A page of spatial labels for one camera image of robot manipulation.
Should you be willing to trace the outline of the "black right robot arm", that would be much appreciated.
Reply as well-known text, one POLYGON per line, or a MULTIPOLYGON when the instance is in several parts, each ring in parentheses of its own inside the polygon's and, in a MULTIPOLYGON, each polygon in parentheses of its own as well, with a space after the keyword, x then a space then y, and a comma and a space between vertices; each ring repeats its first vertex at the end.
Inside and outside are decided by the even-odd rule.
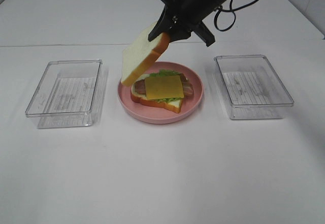
POLYGON ((210 13, 227 0, 161 0, 165 7, 156 25, 148 35, 152 41, 167 33, 170 42, 186 40, 194 32, 206 46, 215 42, 214 35, 203 23, 210 13))

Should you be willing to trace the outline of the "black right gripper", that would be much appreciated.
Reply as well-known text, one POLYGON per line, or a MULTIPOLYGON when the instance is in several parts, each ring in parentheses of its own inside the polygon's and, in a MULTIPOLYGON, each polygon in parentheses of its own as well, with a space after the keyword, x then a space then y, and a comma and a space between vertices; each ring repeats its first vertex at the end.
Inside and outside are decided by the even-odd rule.
POLYGON ((156 25, 148 35, 148 41, 153 41, 162 33, 167 33, 170 43, 186 40, 194 32, 205 44, 210 46, 215 42, 214 35, 203 23, 213 7, 208 0, 161 0, 164 9, 156 25))

